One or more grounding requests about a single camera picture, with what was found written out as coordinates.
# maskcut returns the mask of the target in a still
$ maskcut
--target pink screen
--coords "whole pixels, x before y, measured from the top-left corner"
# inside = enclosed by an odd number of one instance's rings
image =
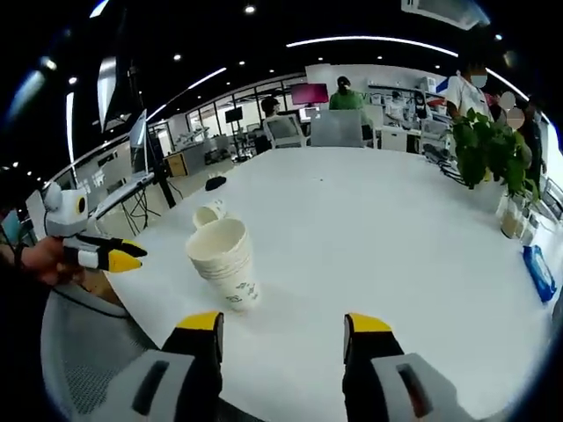
[[[299,84],[291,87],[293,104],[328,103],[326,84]]]

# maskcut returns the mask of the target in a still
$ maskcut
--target small white robot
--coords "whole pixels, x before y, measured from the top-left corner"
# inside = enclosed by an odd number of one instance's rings
[[[88,199],[85,189],[62,190],[50,183],[43,191],[45,233],[63,239],[65,261],[86,268],[122,273],[139,268],[147,252],[117,237],[86,235]]]

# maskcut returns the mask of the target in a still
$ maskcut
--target white table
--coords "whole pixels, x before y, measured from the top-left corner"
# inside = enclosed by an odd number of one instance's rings
[[[111,275],[161,346],[184,316],[225,312],[222,398],[269,421],[346,420],[343,318],[388,323],[457,387],[476,418],[504,407],[542,356],[550,316],[518,242],[470,192],[421,156],[376,149],[278,149],[200,191],[136,240],[143,268]],[[229,312],[184,246],[192,213],[214,198],[248,226],[262,303]]]

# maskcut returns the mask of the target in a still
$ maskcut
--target green leaves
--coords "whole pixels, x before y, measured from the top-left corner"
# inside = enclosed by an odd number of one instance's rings
[[[524,182],[531,187],[533,201],[536,202],[537,200],[539,200],[539,190],[537,189],[536,182],[531,178],[526,178]]]
[[[456,139],[456,145],[460,147],[476,148],[479,143],[477,134],[473,131],[471,126],[465,125],[464,123],[455,125],[453,133]]]
[[[526,170],[524,163],[517,157],[512,156],[507,161],[507,169],[504,178],[508,184],[508,192],[512,195],[524,193],[524,180],[526,179]]]
[[[474,121],[476,117],[477,114],[475,113],[475,110],[473,110],[472,108],[467,110],[467,119],[469,119],[469,121]]]
[[[489,121],[473,109],[466,117],[454,120],[451,133],[456,140],[459,172],[470,189],[483,180],[488,168],[495,181],[507,186],[510,196],[525,193],[525,141],[520,133],[508,125]],[[537,187],[533,186],[537,200]]]

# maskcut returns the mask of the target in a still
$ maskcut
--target stack of paper cups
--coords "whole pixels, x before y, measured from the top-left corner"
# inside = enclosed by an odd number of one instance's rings
[[[223,218],[205,224],[189,238],[186,252],[200,276],[234,310],[248,310],[258,302],[250,238],[241,221]]]

